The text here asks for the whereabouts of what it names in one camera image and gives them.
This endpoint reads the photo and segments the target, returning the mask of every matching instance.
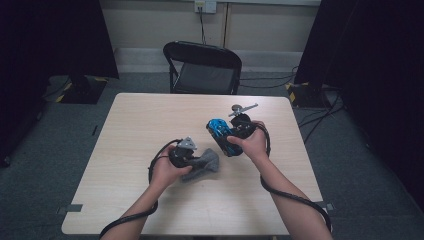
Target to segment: chair backrest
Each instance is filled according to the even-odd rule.
[[[163,48],[163,53],[172,67],[174,66],[172,60],[174,60],[191,64],[237,69],[239,75],[242,67],[242,62],[237,54],[229,49],[217,46],[175,41],[166,44]]]

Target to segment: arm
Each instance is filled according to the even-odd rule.
[[[121,218],[151,209],[168,186],[174,183],[180,176],[190,172],[191,166],[176,168],[172,165],[167,157],[172,148],[174,146],[169,146],[161,153],[153,169],[150,185]],[[139,239],[146,220],[147,217],[144,217],[120,224],[110,229],[101,239]]]
[[[271,188],[308,199],[271,162],[266,153],[265,136],[261,130],[255,131],[247,139],[230,136],[227,140],[243,148],[244,153],[252,160],[265,182]],[[321,214],[315,209],[275,194],[271,194],[271,197],[293,239],[332,239]]]

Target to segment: hand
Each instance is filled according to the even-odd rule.
[[[260,121],[252,121],[256,124],[260,124],[265,127],[265,124]],[[253,161],[268,157],[266,154],[266,138],[265,134],[260,129],[256,129],[252,135],[246,139],[237,138],[234,136],[228,136],[227,140],[230,143],[239,145],[243,152]]]
[[[170,145],[160,154],[159,159],[153,167],[151,185],[165,189],[174,183],[180,176],[189,173],[193,168],[192,166],[177,168],[171,163],[168,156],[169,152],[174,148],[175,146]]]

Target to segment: gray carpeted floor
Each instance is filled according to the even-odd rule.
[[[243,73],[242,78],[287,75]],[[64,215],[57,214],[57,209],[72,201],[114,96],[120,92],[169,92],[167,73],[125,73],[120,77],[107,84],[97,105],[47,104],[42,119],[11,155],[11,166],[0,169],[0,239],[97,239],[64,235]],[[52,79],[48,91],[65,80]],[[283,82],[243,80],[242,85],[264,87]],[[239,95],[287,93],[283,86],[242,86]],[[336,99],[334,92],[328,95],[330,100]],[[342,105],[339,100],[335,109]],[[325,113],[304,109],[294,112],[298,122]],[[301,128],[303,137],[313,125]],[[98,128],[93,136],[95,126]],[[345,110],[325,118],[308,139],[306,149],[324,200],[335,207],[329,212],[335,239],[424,239],[422,212],[393,173],[366,147],[361,129]]]

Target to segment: forearm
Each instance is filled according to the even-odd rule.
[[[266,157],[253,160],[262,178],[273,189],[299,197],[308,197]],[[331,239],[325,222],[319,212],[310,206],[292,199],[271,194],[278,212],[293,239]]]
[[[164,187],[155,187],[149,185],[144,193],[137,199],[136,202],[121,216],[127,217],[137,213],[150,210],[160,195],[164,192]],[[147,217],[126,222],[110,229],[103,237],[104,239],[138,239]]]

